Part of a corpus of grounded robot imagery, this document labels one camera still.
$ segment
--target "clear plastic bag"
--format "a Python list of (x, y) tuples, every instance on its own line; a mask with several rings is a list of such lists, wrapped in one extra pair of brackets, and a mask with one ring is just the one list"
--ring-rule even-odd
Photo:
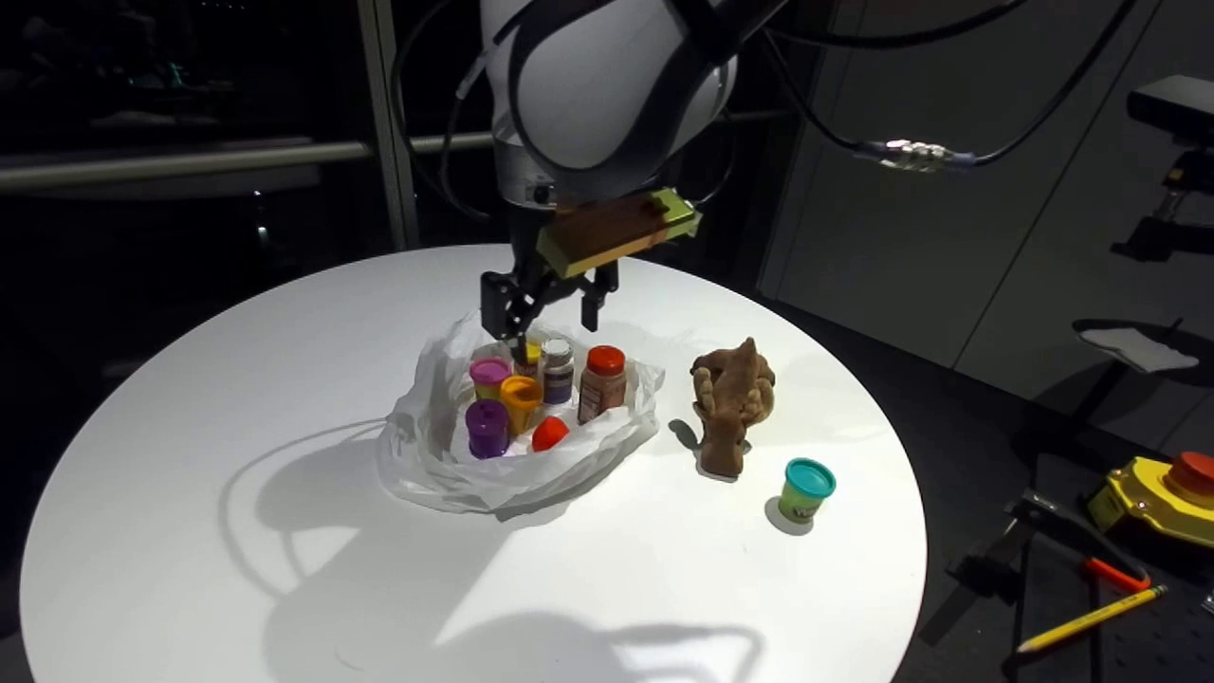
[(467, 317), (447, 336), (424, 345), (414, 386), (384, 427), (379, 470), (394, 496), (499, 521), (538, 511), (604, 483), (661, 427), (656, 391), (666, 372), (629, 355), (627, 406), (587, 424), (579, 424), (573, 406), (566, 406), (571, 438), (560, 449), (533, 457), (533, 431), (525, 431), (510, 457), (475, 460), (463, 427), (463, 408), (475, 398), (467, 368), (485, 345), (494, 336)]

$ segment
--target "red object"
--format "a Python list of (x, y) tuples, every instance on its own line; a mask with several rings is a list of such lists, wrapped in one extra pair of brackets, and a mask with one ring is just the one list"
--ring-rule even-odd
[(1180, 489), (1192, 489), (1199, 496), (1214, 496), (1214, 457), (1180, 453), (1180, 460), (1168, 470), (1168, 483), (1180, 486)]
[(627, 355), (614, 345), (595, 345), (584, 362), (595, 376), (620, 376)]
[(533, 431), (533, 449), (534, 453), (549, 453), (556, 445), (562, 445), (571, 438), (571, 424), (562, 417), (544, 417)]
[(1115, 588), (1124, 588), (1124, 593), (1148, 593), (1148, 588), (1151, 588), (1151, 580), (1130, 577), (1130, 573), (1124, 573), (1124, 570), (1115, 570), (1115, 565), (1108, 565), (1108, 560), (1102, 560), (1102, 559), (1089, 559), (1086, 570), (1089, 570), (1098, 580), (1115, 584)]

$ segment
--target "white round table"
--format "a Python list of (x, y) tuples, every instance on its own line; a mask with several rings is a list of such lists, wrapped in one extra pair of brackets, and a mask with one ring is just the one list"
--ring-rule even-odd
[[(809, 335), (709, 279), (623, 260), (601, 340), (667, 368), (744, 336), (780, 372), (739, 483), (661, 427), (556, 517), (499, 524), (389, 496), (377, 427), (424, 340), (480, 315), (506, 245), (408, 252), (256, 295), (130, 376), (66, 453), (23, 559), (49, 683), (876, 683), (921, 602), (914, 470)], [(547, 331), (587, 335), (579, 301)], [(766, 500), (811, 457), (818, 531)]]

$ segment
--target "teal cup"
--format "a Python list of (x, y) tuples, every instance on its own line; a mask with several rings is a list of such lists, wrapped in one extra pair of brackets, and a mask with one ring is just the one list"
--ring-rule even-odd
[(792, 460), (787, 468), (787, 489), (783, 489), (780, 511), (788, 524), (811, 524), (811, 517), (831, 492), (834, 492), (834, 473), (823, 463)]

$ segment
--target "wooden figurine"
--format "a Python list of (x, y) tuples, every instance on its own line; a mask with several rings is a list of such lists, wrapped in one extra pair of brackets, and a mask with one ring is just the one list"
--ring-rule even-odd
[(749, 427), (775, 408), (775, 372), (749, 336), (690, 363), (696, 414), (704, 417), (697, 468), (738, 483), (744, 473)]

